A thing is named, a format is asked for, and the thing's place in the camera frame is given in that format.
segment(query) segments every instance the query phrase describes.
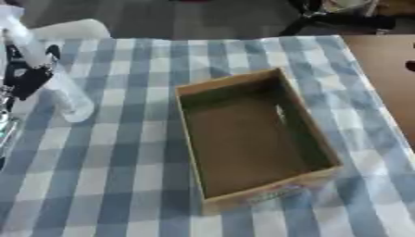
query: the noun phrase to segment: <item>black clamp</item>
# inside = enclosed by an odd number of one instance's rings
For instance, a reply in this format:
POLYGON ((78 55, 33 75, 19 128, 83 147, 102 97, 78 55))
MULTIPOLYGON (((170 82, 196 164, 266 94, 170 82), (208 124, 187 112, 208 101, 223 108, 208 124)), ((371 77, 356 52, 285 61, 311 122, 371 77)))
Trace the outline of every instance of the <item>black clamp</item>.
POLYGON ((26 100, 53 77, 53 68, 60 59, 59 47, 51 45, 46 49, 46 55, 51 57, 51 62, 31 68, 22 57, 15 45, 6 46, 7 65, 4 86, 10 88, 10 99, 7 109, 11 109, 15 99, 26 100))

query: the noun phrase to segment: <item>black object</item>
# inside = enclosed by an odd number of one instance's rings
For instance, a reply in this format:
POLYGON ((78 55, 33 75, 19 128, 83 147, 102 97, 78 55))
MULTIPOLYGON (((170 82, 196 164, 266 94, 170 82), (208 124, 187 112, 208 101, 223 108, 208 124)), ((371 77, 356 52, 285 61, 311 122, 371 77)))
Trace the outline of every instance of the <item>black object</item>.
MULTIPOLYGON (((26 100, 53 77, 53 65, 29 67, 15 45, 8 45, 6 53, 8 62, 4 85, 11 88, 11 94, 19 100, 26 100)), ((56 45, 49 46, 46 54, 52 55, 55 60, 60 59, 59 48, 56 45)))
POLYGON ((299 19, 295 20, 283 31, 280 36, 296 35, 304 27, 313 23, 326 23, 333 25, 345 25, 360 28, 373 29, 374 32, 390 31, 396 26, 393 17, 373 16, 364 17, 357 14, 328 13, 321 11, 322 0, 288 0, 300 14, 299 19))
POLYGON ((5 3, 8 5, 21 7, 21 3, 16 0, 5 0, 5 3))
POLYGON ((5 157, 0 157, 0 170, 3 169, 5 164, 6 164, 6 158, 5 157))
POLYGON ((408 70, 415 71, 415 61, 408 61, 405 66, 408 70))

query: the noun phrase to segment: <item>wooden table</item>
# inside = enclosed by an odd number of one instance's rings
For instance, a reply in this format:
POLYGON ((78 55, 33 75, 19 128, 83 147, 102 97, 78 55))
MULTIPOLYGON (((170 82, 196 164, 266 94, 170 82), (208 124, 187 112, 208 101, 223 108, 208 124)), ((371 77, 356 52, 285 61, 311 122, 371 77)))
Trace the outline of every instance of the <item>wooden table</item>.
POLYGON ((372 85, 415 150, 415 35, 345 36, 372 85))

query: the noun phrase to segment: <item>tablecloth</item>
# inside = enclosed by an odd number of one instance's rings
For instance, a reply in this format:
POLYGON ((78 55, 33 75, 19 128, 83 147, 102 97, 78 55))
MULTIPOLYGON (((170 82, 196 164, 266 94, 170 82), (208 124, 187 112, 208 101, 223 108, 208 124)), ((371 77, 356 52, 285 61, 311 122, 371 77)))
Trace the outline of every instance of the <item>tablecloth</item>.
POLYGON ((96 111, 69 124, 46 93, 18 104, 1 236, 414 236, 413 153, 339 36, 48 44, 96 111), (173 88, 274 67, 344 168, 321 188, 200 216, 173 88))

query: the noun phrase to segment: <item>chair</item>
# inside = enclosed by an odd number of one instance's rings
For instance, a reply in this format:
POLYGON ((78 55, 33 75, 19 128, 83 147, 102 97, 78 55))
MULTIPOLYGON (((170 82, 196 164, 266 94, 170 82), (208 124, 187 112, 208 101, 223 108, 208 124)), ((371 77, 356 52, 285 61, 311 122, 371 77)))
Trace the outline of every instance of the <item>chair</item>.
POLYGON ((385 33, 396 26, 393 17, 381 15, 365 17, 361 14, 350 14, 350 11, 362 8, 363 5, 344 8, 338 6, 336 10, 333 10, 327 9, 325 3, 331 2, 333 4, 334 0, 324 0, 324 2, 323 0, 288 0, 288 2, 298 11, 300 16, 281 31, 280 36, 296 35, 304 27, 316 23, 367 28, 373 30, 373 33, 385 33))

